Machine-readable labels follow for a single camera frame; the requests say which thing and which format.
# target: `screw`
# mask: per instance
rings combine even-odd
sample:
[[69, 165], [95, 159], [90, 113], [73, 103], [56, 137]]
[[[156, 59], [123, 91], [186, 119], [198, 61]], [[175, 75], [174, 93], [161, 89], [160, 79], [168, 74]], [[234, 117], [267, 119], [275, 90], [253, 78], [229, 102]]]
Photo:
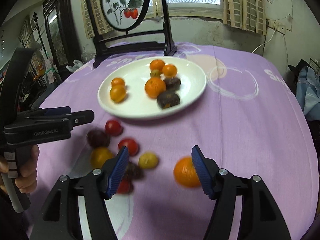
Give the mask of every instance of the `screw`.
[[68, 179], [68, 176], [67, 175], [62, 175], [62, 176], [60, 176], [60, 178], [59, 178], [59, 180], [61, 181], [61, 182], [64, 182], [64, 181], [66, 181]]
[[254, 176], [252, 177], [252, 179], [253, 179], [255, 182], [261, 181], [261, 178], [260, 178], [258, 175], [254, 175]]
[[220, 169], [220, 170], [219, 170], [219, 174], [220, 174], [220, 175], [227, 175], [227, 174], [228, 174], [228, 171], [225, 170], [225, 169]]
[[99, 174], [101, 174], [101, 170], [100, 169], [95, 169], [95, 170], [92, 171], [92, 174], [93, 175], [99, 175]]

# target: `plate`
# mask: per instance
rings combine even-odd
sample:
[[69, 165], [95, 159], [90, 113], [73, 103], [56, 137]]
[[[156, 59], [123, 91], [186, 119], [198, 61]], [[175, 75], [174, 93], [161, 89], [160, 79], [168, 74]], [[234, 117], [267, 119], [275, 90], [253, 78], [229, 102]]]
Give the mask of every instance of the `plate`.
[[[178, 69], [181, 79], [180, 89], [176, 92], [180, 104], [161, 109], [156, 99], [150, 99], [144, 91], [145, 83], [150, 79], [150, 62], [162, 59], [166, 64], [173, 64]], [[111, 81], [121, 77], [127, 86], [127, 98], [116, 104], [110, 99]], [[196, 101], [204, 92], [207, 84], [206, 75], [196, 63], [176, 57], [149, 57], [130, 62], [111, 73], [98, 90], [99, 105], [111, 115], [128, 119], [158, 119], [175, 114]]]

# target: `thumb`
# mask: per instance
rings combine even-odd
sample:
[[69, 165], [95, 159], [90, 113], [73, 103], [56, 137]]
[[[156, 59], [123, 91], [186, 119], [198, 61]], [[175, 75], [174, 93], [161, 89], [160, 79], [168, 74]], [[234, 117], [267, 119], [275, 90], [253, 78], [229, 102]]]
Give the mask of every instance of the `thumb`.
[[7, 173], [9, 171], [9, 165], [6, 159], [0, 155], [0, 172]]

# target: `table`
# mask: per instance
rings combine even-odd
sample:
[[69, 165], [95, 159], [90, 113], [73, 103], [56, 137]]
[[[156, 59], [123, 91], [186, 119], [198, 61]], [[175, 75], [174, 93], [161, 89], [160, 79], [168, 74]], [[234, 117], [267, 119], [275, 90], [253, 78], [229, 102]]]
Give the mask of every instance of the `table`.
[[[303, 113], [276, 68], [263, 57], [214, 46], [178, 43], [175, 57], [199, 64], [208, 76], [204, 94], [187, 109], [155, 121], [122, 120], [124, 134], [111, 139], [117, 152], [123, 137], [133, 136], [140, 152], [153, 150], [159, 166], [134, 183], [130, 196], [115, 195], [107, 208], [119, 239], [202, 239], [214, 201], [201, 188], [186, 189], [174, 181], [173, 168], [191, 148], [235, 176], [259, 174], [273, 194], [293, 240], [311, 225], [318, 197], [316, 151]], [[47, 194], [61, 174], [83, 176], [89, 170], [88, 130], [110, 119], [97, 102], [102, 81], [120, 66], [143, 57], [163, 55], [137, 52], [106, 59], [97, 69], [93, 61], [69, 76], [42, 104], [92, 109], [93, 123], [75, 127], [68, 140], [40, 145], [38, 187], [27, 215], [34, 221]], [[137, 162], [139, 155], [133, 158]], [[237, 197], [230, 239], [236, 239], [241, 197]], [[80, 204], [84, 239], [84, 207]]]

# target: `blue cloth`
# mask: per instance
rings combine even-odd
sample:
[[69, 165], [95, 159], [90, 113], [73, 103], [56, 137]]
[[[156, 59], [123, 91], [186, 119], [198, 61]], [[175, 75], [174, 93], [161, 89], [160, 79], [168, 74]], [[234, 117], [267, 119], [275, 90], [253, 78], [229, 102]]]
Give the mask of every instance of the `blue cloth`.
[[308, 121], [320, 120], [319, 77], [310, 67], [303, 67], [299, 73], [296, 98]]

